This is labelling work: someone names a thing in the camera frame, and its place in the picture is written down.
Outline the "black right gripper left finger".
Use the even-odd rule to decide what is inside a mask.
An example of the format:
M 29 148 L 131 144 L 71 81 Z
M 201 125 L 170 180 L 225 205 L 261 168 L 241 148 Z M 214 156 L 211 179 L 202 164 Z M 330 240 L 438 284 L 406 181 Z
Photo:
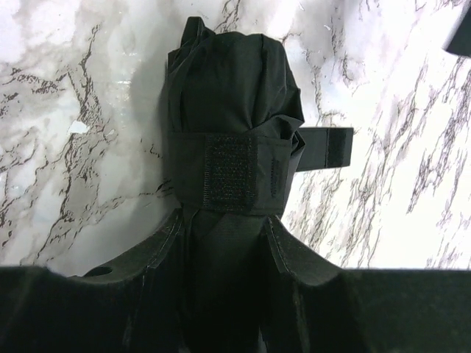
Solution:
M 180 212 L 86 275 L 1 269 L 3 352 L 177 352 Z

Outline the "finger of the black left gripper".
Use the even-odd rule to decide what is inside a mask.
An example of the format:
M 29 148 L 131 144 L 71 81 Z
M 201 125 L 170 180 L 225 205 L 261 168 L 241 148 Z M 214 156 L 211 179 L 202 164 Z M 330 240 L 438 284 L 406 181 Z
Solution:
M 448 54 L 470 57 L 470 14 L 460 20 L 443 49 Z

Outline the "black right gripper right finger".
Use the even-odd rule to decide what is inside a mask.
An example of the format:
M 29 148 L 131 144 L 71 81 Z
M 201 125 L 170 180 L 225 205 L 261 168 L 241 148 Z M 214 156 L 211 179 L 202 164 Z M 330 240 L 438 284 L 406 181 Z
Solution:
M 269 352 L 468 352 L 470 273 L 343 269 L 271 217 L 265 227 Z

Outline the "black folding umbrella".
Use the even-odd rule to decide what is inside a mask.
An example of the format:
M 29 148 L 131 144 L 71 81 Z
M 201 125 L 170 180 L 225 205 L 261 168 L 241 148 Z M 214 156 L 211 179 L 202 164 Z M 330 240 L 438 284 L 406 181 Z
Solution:
M 350 164 L 353 130 L 304 127 L 283 45 L 190 17 L 168 55 L 169 171 L 183 216 L 191 352 L 308 352 L 297 281 L 270 245 L 293 176 Z

